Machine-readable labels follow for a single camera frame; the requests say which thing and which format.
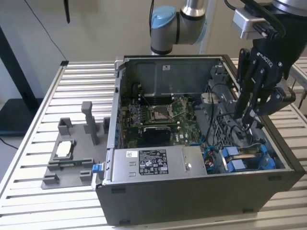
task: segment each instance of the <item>black stand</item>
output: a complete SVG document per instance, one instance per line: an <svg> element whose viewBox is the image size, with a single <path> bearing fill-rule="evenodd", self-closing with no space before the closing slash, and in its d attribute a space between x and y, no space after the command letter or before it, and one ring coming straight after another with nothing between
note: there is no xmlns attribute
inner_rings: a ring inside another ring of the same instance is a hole
<svg viewBox="0 0 307 230"><path fill-rule="evenodd" d="M42 99L37 100L0 26L0 58L22 99L10 99L0 111L0 136L23 136Z"/></svg>

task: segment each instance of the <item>aluminum workbench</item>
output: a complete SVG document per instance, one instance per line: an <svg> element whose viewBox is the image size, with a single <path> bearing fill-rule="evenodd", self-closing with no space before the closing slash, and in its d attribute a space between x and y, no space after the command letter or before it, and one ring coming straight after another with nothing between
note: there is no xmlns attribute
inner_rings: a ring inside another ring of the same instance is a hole
<svg viewBox="0 0 307 230"><path fill-rule="evenodd" d="M307 59L295 66L306 79ZM19 150L0 184L0 229L110 229L90 186L42 190L61 117L85 123L82 101L93 102L96 121L110 116L114 89L112 62L69 63L60 67ZM307 170L307 120L290 105L271 120ZM128 227L142 229L145 225ZM146 225L152 229L307 229L307 175L289 192L277 193L257 214Z"/></svg>

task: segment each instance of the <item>motherboard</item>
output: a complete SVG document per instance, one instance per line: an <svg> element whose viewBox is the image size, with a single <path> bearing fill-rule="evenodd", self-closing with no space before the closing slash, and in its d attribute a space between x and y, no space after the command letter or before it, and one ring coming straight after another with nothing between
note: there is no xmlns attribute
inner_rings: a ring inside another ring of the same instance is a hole
<svg viewBox="0 0 307 230"><path fill-rule="evenodd" d="M124 148L203 144L190 98L167 101L141 97L122 107Z"/></svg>

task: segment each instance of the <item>warning label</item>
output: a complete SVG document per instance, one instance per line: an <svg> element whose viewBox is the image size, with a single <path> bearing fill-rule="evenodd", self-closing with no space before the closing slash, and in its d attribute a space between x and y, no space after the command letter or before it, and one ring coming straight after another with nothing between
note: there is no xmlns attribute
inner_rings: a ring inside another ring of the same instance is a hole
<svg viewBox="0 0 307 230"><path fill-rule="evenodd" d="M168 174L166 150L139 151L140 175Z"/></svg>

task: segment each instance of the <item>sticker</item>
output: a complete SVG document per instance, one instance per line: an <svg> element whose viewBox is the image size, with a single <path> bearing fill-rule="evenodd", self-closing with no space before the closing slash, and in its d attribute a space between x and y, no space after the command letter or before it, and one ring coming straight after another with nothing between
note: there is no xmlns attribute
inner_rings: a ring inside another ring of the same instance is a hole
<svg viewBox="0 0 307 230"><path fill-rule="evenodd" d="M165 149L139 151L140 175L168 174Z"/></svg>
<svg viewBox="0 0 307 230"><path fill-rule="evenodd" d="M127 151L126 157L138 157L137 151Z"/></svg>
<svg viewBox="0 0 307 230"><path fill-rule="evenodd" d="M170 70L170 69L171 69L170 65L162 66L162 70Z"/></svg>

